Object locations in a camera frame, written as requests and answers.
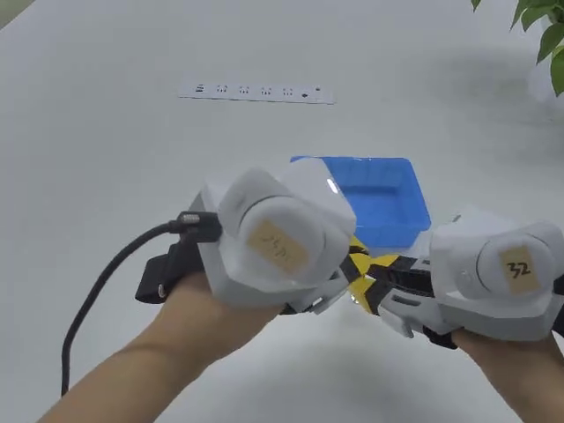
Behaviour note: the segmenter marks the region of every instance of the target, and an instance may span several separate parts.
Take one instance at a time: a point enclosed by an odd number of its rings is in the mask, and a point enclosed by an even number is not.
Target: electrical outlet
[[[333,104],[333,95],[319,85],[260,85],[187,82],[178,96],[191,99],[247,100],[285,103]]]

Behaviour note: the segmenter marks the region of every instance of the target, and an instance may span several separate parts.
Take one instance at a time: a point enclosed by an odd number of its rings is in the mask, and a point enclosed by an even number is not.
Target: blue plastic tray
[[[296,161],[308,156],[295,156]],[[406,249],[431,226],[425,199],[407,159],[320,157],[357,218],[356,236],[369,248]]]

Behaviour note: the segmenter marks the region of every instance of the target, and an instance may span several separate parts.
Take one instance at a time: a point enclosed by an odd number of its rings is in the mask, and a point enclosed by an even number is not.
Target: number label
[[[515,247],[500,253],[503,273],[513,294],[530,293],[540,288],[527,247]]]
[[[288,276],[299,271],[309,259],[301,244],[269,220],[255,228],[247,245]]]
[[[513,279],[517,279],[520,276],[530,275],[531,271],[529,270],[529,265],[526,262],[511,262],[506,263],[509,267],[509,270],[513,272]]]

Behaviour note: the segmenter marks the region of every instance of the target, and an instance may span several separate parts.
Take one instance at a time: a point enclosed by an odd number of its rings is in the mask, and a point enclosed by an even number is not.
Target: white table
[[[473,202],[564,227],[564,124],[525,78],[538,39],[513,2],[37,0],[0,32],[0,410],[37,419],[63,334],[132,237],[207,174],[294,154],[403,156],[435,223]],[[335,106],[185,100],[185,78],[323,84]],[[155,241],[80,331],[75,382],[156,308],[133,300]],[[406,340],[340,301],[279,318],[162,422],[516,421],[462,352]]]

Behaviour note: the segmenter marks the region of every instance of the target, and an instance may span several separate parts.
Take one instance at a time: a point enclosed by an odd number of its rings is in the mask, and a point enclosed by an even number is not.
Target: black cord
[[[135,240],[133,240],[127,247],[122,249],[109,264],[106,266],[106,269],[102,271],[102,273],[98,276],[96,283],[88,293],[85,302],[82,304],[82,307],[78,311],[77,315],[75,316],[74,320],[70,324],[70,328],[67,331],[66,336],[64,337],[63,342],[63,351],[61,353],[61,362],[62,362],[62,380],[61,380],[61,397],[66,394],[69,390],[69,380],[71,378],[71,348],[72,348],[72,341],[77,335],[78,329],[80,325],[85,320],[86,315],[92,308],[92,305],[100,295],[101,290],[104,288],[108,279],[112,276],[114,271],[123,263],[123,261],[131,256],[137,249],[141,246],[146,244],[148,241],[152,240],[163,234],[178,234],[182,231],[183,228],[186,228],[190,224],[197,224],[197,222],[190,222],[190,223],[183,223],[179,220],[171,220],[167,223],[162,225],[158,225],[153,229],[148,230],[142,235],[139,235]]]

